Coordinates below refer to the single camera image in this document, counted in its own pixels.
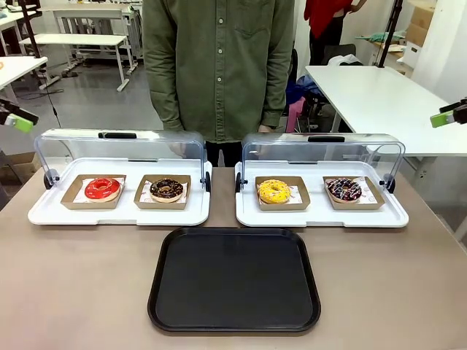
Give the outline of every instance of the dark pants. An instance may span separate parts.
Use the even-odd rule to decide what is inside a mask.
[[[224,144],[214,144],[206,142],[207,160],[212,166],[219,166],[219,151],[224,155],[224,164],[228,167],[234,167],[242,161],[242,143],[226,142]]]
[[[344,16],[333,18],[319,38],[315,38],[313,32],[309,31],[309,49],[312,54],[309,62],[310,66],[321,66],[323,64],[324,48],[328,45],[339,45],[341,43],[343,27]]]

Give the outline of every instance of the shirt pocket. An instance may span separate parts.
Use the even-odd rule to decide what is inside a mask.
[[[235,30],[250,38],[267,28],[272,0],[236,0]]]

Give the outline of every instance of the red jacket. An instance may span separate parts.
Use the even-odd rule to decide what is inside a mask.
[[[334,14],[350,7],[352,0],[306,0],[304,17],[309,20],[315,38],[319,38],[329,26]]]

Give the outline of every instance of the display case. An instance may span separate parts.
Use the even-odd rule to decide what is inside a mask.
[[[388,135],[250,135],[235,167],[237,219],[251,227],[403,227],[409,217],[393,193],[404,153],[405,146]],[[258,179],[265,176],[303,179],[309,205],[287,210],[271,204],[264,210]],[[348,204],[333,201],[333,179],[361,180],[361,198]]]
[[[52,129],[38,136],[34,146],[46,188],[28,213],[34,224],[191,226],[208,217],[212,166],[197,133]],[[121,174],[109,175],[124,181],[116,207],[81,210],[64,205],[65,195],[80,176],[93,174]],[[163,209],[138,206],[136,191],[147,176],[188,179],[186,204]]]

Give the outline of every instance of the green shirt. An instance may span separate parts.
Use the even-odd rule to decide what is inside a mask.
[[[241,141],[277,127],[294,0],[144,0],[144,65],[165,129]]]

